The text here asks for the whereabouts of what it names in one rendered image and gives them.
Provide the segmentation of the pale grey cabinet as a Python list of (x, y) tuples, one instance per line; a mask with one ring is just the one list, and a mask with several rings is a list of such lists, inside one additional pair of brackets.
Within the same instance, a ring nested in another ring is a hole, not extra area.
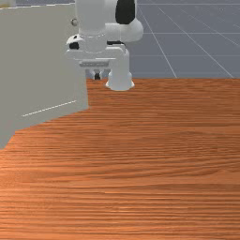
[(88, 108), (86, 79), (67, 58), (72, 4), (0, 9), (0, 149), (19, 129)]

